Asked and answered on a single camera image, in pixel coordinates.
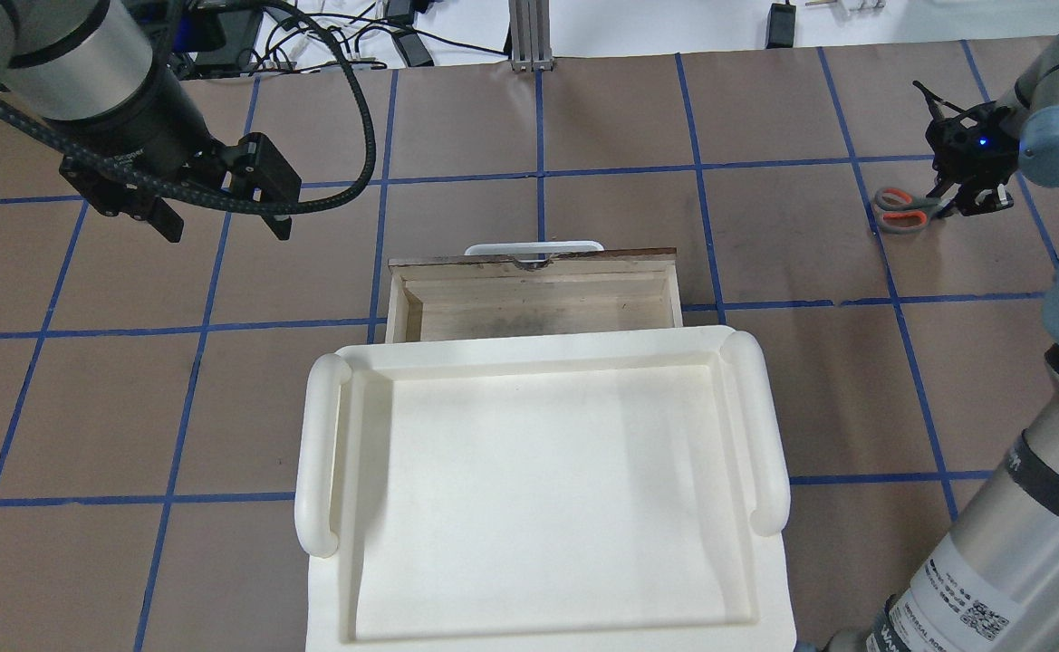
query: metal post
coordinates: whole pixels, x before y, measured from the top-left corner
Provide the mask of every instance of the metal post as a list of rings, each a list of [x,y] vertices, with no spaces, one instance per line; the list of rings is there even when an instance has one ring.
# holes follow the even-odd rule
[[[513,71],[554,70],[549,46],[549,0],[509,0]]]

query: orange and gray scissors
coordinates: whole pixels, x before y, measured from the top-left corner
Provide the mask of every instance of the orange and gray scissors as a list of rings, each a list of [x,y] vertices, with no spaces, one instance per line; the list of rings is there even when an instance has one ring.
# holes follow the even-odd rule
[[[899,188],[880,188],[874,198],[878,207],[876,223],[885,234],[915,234],[946,214],[949,204],[947,198],[914,197]]]

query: qr code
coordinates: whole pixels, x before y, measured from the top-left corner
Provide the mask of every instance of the qr code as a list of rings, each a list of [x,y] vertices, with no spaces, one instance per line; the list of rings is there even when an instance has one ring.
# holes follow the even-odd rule
[[[976,634],[984,636],[988,640],[995,640],[1001,631],[1008,627],[1008,618],[1001,616],[998,612],[989,610],[988,605],[981,601],[973,601],[968,611],[961,615],[961,622],[975,630]]]

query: power adapter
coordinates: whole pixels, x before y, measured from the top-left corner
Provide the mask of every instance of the power adapter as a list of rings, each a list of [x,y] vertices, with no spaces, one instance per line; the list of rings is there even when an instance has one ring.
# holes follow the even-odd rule
[[[794,47],[794,4],[772,3],[767,14],[767,49]]]

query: white floor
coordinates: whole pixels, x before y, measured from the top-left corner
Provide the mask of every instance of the white floor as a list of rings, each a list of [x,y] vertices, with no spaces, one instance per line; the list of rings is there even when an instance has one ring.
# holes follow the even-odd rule
[[[298,0],[309,12],[359,14],[369,4],[366,0]],[[766,42],[769,4],[770,0],[551,0],[551,42],[558,57],[760,49]],[[376,12],[379,7],[369,15],[376,16]],[[416,25],[451,40],[500,50],[508,20],[507,0],[442,0],[417,16]],[[263,46],[271,24],[265,20],[257,46]],[[795,46],[952,41],[1058,32],[1059,0],[887,0],[885,7],[856,13],[837,3],[801,5]],[[289,42],[286,49],[294,42],[302,40]],[[383,33],[364,36],[362,46],[363,54],[389,67],[405,65]],[[425,46],[438,66],[500,59],[429,38]],[[301,66],[312,66],[329,60],[330,55],[312,42],[297,58]]]

